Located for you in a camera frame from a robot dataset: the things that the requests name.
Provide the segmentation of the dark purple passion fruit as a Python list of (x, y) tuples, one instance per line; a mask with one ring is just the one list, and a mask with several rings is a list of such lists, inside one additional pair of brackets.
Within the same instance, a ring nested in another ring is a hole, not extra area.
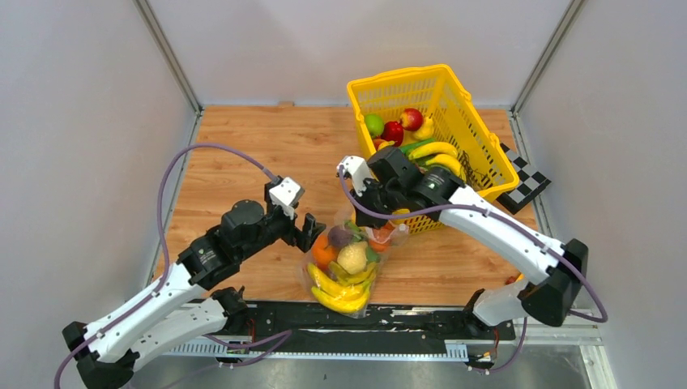
[(327, 233), (328, 245), (336, 249), (344, 248), (351, 243), (352, 239), (353, 233), (340, 225), (332, 227)]

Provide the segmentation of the orange fruit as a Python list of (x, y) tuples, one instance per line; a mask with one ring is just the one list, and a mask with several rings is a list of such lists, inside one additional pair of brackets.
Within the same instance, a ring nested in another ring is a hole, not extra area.
[(338, 257), (338, 249), (329, 243), (326, 234), (321, 234), (314, 242), (311, 252), (315, 265), (322, 271), (328, 269), (329, 263)]

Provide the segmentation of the clear zip top bag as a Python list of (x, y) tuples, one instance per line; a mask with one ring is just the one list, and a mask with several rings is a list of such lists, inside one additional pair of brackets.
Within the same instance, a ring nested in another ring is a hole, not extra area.
[(384, 263), (409, 233), (397, 220), (380, 229), (361, 226), (355, 210), (346, 207), (305, 254), (298, 270), (301, 286), (328, 310), (363, 318)]

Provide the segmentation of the small orange pumpkin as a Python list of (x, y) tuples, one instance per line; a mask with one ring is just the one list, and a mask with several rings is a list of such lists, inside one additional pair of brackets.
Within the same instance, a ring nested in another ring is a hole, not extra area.
[(368, 243), (373, 251), (383, 253), (392, 247), (393, 239), (392, 233), (395, 231), (395, 225), (391, 222), (387, 223), (380, 229), (368, 228)]

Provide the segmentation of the beige lemon fruit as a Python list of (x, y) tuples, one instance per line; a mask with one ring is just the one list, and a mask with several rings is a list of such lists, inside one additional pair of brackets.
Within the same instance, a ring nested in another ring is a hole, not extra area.
[(355, 275), (366, 269), (368, 244), (354, 242), (342, 248), (336, 262), (350, 275)]

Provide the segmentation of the yellow banana bunch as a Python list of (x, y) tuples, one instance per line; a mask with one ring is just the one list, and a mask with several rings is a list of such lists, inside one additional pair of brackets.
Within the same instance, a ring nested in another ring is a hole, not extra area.
[(329, 310), (349, 315), (358, 314), (367, 306), (377, 275), (373, 267), (360, 283), (342, 285), (312, 263), (306, 266), (306, 272), (313, 281), (310, 292), (315, 300)]

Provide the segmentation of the yellow plastic basket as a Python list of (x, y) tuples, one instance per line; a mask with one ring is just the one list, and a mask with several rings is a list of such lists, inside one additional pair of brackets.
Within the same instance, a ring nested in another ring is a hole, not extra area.
[[(353, 80), (348, 83), (348, 96), (365, 160), (378, 152), (377, 145), (384, 140), (369, 135), (364, 116), (375, 113), (385, 123), (399, 122), (404, 109), (415, 108), (425, 118), (433, 119), (435, 142), (451, 143), (458, 149), (457, 159), (466, 172), (466, 184), (483, 199), (493, 205), (499, 195), (519, 184), (499, 138), (484, 124), (472, 104), (470, 93), (447, 65), (409, 67)], [(419, 141), (412, 138), (412, 132), (404, 130), (401, 146), (415, 142)], [(419, 168), (427, 169), (424, 162), (430, 157), (408, 159)], [(427, 216), (408, 217), (406, 210), (399, 213), (401, 217), (396, 220), (405, 223), (411, 233), (437, 229), (441, 225)]]

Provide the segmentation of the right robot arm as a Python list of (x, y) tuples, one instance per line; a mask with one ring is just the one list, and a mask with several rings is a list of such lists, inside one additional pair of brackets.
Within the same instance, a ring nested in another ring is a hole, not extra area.
[(401, 217), (427, 216), (463, 232), (515, 266), (523, 280), (495, 290), (478, 290), (463, 315), (464, 331), (483, 338), (515, 318), (532, 317), (550, 327), (574, 314), (572, 306), (586, 282), (587, 245), (563, 243), (520, 223), (477, 194), (458, 175), (441, 166), (421, 169), (396, 147), (368, 160), (344, 157), (339, 179), (350, 179), (348, 192), (360, 226), (381, 228)]

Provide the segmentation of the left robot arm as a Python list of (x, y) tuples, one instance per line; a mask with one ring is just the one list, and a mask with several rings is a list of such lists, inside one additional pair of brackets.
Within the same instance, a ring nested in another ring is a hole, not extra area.
[(149, 361), (197, 336), (242, 333), (248, 307), (241, 289), (215, 287), (241, 264), (281, 240), (307, 252), (326, 226), (306, 214), (303, 227), (280, 205), (242, 200), (220, 224), (192, 241), (160, 277), (124, 306), (62, 335), (88, 388), (121, 388)]

